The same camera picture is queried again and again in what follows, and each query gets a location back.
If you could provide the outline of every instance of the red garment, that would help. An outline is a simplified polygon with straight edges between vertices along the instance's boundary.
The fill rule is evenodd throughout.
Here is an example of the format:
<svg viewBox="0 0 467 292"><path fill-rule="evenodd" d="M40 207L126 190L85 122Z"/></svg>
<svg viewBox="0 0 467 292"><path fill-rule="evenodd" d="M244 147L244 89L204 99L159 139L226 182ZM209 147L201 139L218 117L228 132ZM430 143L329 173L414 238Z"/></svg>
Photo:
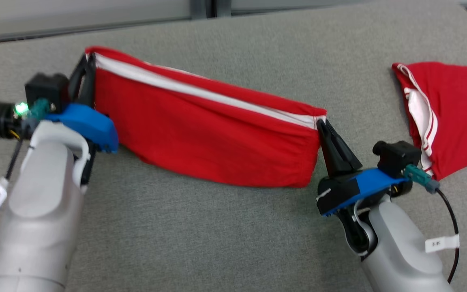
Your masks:
<svg viewBox="0 0 467 292"><path fill-rule="evenodd" d="M95 103L120 143L146 163L251 187L305 187L326 110L149 64L109 48L96 56Z"/></svg>
<svg viewBox="0 0 467 292"><path fill-rule="evenodd" d="M421 148L423 170L441 180L467 167L467 67L395 63L410 135Z"/></svg>

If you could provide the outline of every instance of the folded red cloth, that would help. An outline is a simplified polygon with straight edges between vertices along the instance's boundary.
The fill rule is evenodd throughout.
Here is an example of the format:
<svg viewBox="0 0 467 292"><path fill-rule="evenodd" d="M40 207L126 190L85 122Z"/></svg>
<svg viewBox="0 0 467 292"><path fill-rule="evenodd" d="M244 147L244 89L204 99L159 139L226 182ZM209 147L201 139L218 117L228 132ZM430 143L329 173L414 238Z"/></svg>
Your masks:
<svg viewBox="0 0 467 292"><path fill-rule="evenodd" d="M467 67L437 62L392 65L403 91L423 170L441 180L467 167Z"/></svg>
<svg viewBox="0 0 467 292"><path fill-rule="evenodd" d="M305 187L311 180L325 109L109 48L89 53L96 58L96 109L144 162L232 185Z"/></svg>

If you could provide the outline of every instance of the gray fabric surface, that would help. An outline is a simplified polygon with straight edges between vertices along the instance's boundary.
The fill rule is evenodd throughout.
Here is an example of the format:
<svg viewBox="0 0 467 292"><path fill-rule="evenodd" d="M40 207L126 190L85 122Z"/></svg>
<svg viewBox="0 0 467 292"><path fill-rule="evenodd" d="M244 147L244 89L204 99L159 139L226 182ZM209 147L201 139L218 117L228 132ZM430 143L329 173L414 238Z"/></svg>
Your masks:
<svg viewBox="0 0 467 292"><path fill-rule="evenodd" d="M371 167L376 141L409 140L391 64L467 65L467 12L394 1L5 43L0 100L23 100L37 71L71 72L89 45L324 107ZM0 176L12 148L0 140ZM341 224L315 206L325 175L320 158L304 189L255 189L174 174L124 148L99 155L67 291L370 291ZM467 292L467 169L442 188L462 230L452 286ZM396 201L426 236L452 234L440 198L415 187ZM447 275L453 252L440 254Z"/></svg>

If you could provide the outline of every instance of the red cloth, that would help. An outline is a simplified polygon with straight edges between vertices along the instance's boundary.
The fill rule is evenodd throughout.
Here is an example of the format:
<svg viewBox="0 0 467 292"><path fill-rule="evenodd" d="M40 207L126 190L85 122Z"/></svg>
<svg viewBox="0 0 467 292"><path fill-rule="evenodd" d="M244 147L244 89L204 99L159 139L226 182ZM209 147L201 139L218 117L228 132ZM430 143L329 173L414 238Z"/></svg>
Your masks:
<svg viewBox="0 0 467 292"><path fill-rule="evenodd" d="M410 135L423 169L441 180L467 167L467 67L437 62L395 63Z"/></svg>
<svg viewBox="0 0 467 292"><path fill-rule="evenodd" d="M120 143L146 163L197 178L251 187L305 187L326 110L109 48L96 56L96 109Z"/></svg>

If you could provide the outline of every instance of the white stripe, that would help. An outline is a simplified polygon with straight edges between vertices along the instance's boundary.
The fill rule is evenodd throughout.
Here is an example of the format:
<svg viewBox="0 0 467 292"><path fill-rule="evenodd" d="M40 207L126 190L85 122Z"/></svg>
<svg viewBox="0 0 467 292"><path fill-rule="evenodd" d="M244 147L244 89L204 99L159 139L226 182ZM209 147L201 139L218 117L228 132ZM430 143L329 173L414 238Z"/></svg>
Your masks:
<svg viewBox="0 0 467 292"><path fill-rule="evenodd" d="M408 78L410 79L410 82L412 82L414 87L417 89L417 92L419 92L419 94L424 99L424 104L426 105L426 107L428 107L428 110L427 110L428 111L428 127L426 128L425 131L423 131L424 134L422 134L421 131L419 131L419 134L422 135L421 140L423 141L423 144L422 144L421 148L424 149L424 148L428 147L427 150L426 150L426 155L430 156L430 155L432 155L432 144L433 144L433 140L435 139L435 134L437 133L437 126L439 124L438 121L437 121L437 116L435 115L434 111L432 110L432 107L430 107L430 101L428 100L428 97L426 96L426 94L424 94L424 92L421 90L421 88L417 84L415 78L413 77L412 72L410 72L410 70L406 66L404 66L403 64L397 65L397 68L404 75L408 76ZM421 115L423 115L423 113L422 112L417 112L417 115L421 116Z"/></svg>
<svg viewBox="0 0 467 292"><path fill-rule="evenodd" d="M270 107L254 105L253 103L224 96L222 94L217 94L215 92L211 92L193 85L188 85L186 83L161 76L160 74L156 74L149 70L145 70L143 68L121 61L116 61L100 54L95 54L95 57L97 68L158 88L180 92L183 94L190 94L207 100L219 102L224 105L231 105L232 107L253 111L259 114L270 116L272 118L276 118L278 120L283 120L284 122L290 122L291 124L308 127L310 129L317 129L316 121L319 118L326 120L326 116L299 115L280 111L278 109L272 109Z"/></svg>

